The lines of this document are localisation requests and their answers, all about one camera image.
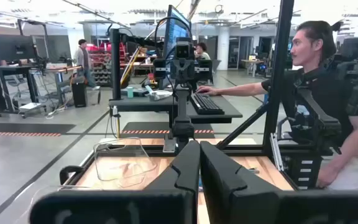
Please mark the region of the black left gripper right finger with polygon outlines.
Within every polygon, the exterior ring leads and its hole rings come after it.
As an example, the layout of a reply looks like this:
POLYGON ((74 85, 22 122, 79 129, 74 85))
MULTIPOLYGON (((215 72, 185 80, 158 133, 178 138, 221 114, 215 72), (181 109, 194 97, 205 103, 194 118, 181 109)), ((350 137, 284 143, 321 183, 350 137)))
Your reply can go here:
POLYGON ((274 224, 279 188, 202 141, 201 179, 211 223, 274 224))

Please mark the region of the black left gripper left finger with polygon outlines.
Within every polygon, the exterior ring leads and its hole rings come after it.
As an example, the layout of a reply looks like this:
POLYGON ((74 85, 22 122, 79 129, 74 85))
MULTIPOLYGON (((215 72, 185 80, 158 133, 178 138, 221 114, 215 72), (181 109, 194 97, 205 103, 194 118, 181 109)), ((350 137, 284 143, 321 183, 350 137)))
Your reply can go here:
POLYGON ((146 188, 144 223, 196 223, 200 144, 190 141, 146 188))

